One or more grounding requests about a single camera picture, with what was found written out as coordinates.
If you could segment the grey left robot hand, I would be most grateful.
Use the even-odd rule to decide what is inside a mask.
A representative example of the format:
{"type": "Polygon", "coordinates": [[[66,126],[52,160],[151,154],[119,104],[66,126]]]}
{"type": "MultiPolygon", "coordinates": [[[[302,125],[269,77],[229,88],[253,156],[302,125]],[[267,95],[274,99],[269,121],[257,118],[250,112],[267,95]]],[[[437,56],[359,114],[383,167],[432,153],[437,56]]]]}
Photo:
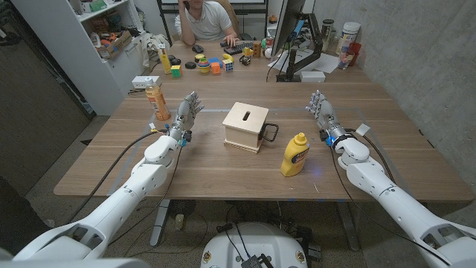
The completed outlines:
{"type": "Polygon", "coordinates": [[[169,130],[169,136],[181,141],[185,133],[190,132],[196,115],[204,108],[201,105],[197,92],[191,92],[179,104],[176,116],[169,130]]]}

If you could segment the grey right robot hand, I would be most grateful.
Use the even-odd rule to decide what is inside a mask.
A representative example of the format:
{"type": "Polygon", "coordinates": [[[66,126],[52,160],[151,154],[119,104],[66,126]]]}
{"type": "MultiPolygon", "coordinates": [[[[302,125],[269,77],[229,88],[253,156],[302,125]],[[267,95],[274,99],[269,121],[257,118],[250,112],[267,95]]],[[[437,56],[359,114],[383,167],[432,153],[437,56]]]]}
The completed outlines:
{"type": "Polygon", "coordinates": [[[332,104],[319,90],[312,93],[306,110],[315,117],[316,124],[320,129],[321,140],[328,145],[333,145],[338,138],[346,135],[346,131],[341,126],[332,104]]]}

